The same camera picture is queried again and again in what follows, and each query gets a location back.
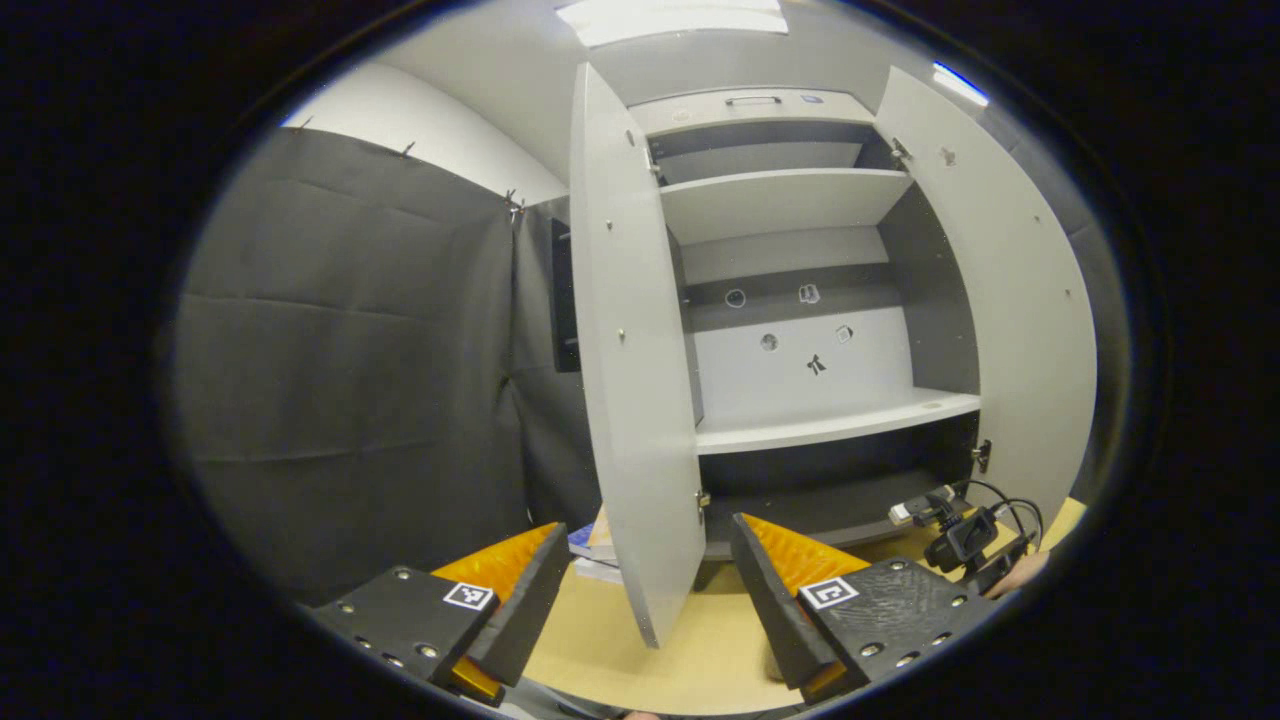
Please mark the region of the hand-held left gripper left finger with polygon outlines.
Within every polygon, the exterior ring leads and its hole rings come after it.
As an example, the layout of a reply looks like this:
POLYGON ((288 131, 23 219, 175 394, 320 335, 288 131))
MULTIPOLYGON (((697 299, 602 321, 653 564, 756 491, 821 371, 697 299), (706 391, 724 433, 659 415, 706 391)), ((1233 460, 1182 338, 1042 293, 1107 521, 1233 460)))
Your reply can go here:
POLYGON ((394 565, 308 615, 412 685, 497 708, 550 615, 568 536, 544 524, 433 570, 394 565))

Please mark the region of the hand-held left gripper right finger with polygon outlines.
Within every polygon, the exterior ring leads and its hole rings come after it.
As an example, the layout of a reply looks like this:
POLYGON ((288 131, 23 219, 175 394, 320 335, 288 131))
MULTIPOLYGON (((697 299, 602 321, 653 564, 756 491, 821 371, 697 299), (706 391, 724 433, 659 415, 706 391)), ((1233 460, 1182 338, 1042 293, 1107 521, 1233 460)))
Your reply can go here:
POLYGON ((923 664, 986 623, 993 603, 905 557, 855 557, 750 514, 730 548, 787 688, 818 705, 923 664))

